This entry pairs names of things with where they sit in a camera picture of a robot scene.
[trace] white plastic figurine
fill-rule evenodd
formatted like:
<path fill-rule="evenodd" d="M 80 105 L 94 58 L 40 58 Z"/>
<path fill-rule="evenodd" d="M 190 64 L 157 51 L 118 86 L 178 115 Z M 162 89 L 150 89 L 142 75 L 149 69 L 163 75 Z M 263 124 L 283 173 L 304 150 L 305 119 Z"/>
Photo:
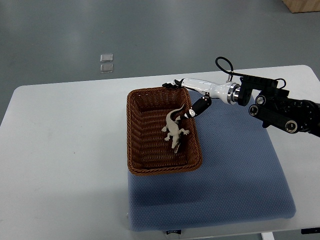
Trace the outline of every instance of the white plastic figurine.
<path fill-rule="evenodd" d="M 169 141 L 170 137 L 172 136 L 172 149 L 174 149 L 174 153 L 176 154 L 178 152 L 178 148 L 180 146 L 180 137 L 181 134 L 183 133 L 184 135 L 189 134 L 189 130 L 184 130 L 183 128 L 179 129 L 178 127 L 178 121 L 180 120 L 180 116 L 178 116 L 175 121 L 171 119 L 172 114 L 181 111 L 184 108 L 184 104 L 182 105 L 181 108 L 179 109 L 174 109 L 171 112 L 169 112 L 166 115 L 165 121 L 166 121 L 166 126 L 162 128 L 163 132 L 166 132 L 169 130 L 169 133 L 167 137 L 164 139 L 165 141 Z"/>

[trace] wicker basket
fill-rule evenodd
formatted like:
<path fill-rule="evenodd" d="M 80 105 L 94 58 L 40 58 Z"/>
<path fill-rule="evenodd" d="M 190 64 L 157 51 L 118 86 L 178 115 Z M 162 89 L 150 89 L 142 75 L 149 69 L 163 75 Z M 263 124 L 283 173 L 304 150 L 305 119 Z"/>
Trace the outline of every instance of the wicker basket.
<path fill-rule="evenodd" d="M 177 153 L 171 148 L 172 137 L 165 141 L 168 132 L 167 114 L 174 109 L 184 109 L 172 116 L 176 119 L 191 108 L 188 90 L 164 87 L 143 88 L 127 96 L 127 165 L 131 173 L 140 176 L 193 171 L 202 164 L 196 123 L 193 118 L 180 121 L 179 128 L 190 130 L 181 137 Z"/>

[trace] concrete floor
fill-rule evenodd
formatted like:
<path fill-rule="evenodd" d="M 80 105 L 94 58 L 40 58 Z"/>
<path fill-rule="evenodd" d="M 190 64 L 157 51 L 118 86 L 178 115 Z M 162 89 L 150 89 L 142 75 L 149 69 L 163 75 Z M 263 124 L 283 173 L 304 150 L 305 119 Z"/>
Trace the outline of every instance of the concrete floor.
<path fill-rule="evenodd" d="M 100 73 L 103 53 L 112 73 Z M 217 71 L 218 56 L 235 69 L 308 65 L 320 79 L 320 12 L 281 0 L 0 0 L 0 122 L 22 85 Z"/>

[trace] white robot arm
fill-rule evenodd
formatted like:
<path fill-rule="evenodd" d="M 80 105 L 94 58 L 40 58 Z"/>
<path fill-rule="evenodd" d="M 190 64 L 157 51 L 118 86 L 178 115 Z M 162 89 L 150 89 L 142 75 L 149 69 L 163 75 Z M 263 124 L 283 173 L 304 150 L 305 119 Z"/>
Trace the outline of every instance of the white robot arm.
<path fill-rule="evenodd" d="M 218 64 L 219 59 L 228 62 L 231 71 L 223 69 Z M 217 57 L 215 64 L 229 75 L 225 84 L 183 78 L 162 85 L 166 88 L 185 87 L 203 95 L 192 105 L 191 109 L 180 116 L 181 119 L 200 115 L 211 105 L 211 99 L 221 99 L 225 104 L 238 103 L 240 106 L 246 106 L 251 98 L 252 90 L 259 90 L 260 93 L 255 99 L 255 104 L 249 107 L 249 114 L 261 120 L 263 128 L 272 125 L 287 133 L 306 132 L 320 137 L 320 103 L 288 98 L 289 91 L 283 89 L 286 86 L 286 81 L 282 78 L 270 79 L 235 73 L 231 62 L 221 56 Z M 232 82 L 233 76 L 240 77 L 241 85 Z M 280 88 L 277 87 L 278 81 L 284 82 Z"/>

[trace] blue foam pad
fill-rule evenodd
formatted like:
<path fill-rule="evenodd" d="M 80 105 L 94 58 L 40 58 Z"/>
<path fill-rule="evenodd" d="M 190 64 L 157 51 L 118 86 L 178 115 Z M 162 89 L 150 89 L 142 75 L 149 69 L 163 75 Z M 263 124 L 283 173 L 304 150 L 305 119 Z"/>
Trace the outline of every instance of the blue foam pad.
<path fill-rule="evenodd" d="M 194 103 L 201 95 L 190 92 L 190 97 Z M 249 115 L 248 106 L 213 99 L 195 118 L 203 156 L 197 170 L 151 176 L 128 172 L 131 230 L 167 231 L 295 215 L 269 135 L 262 122 Z"/>

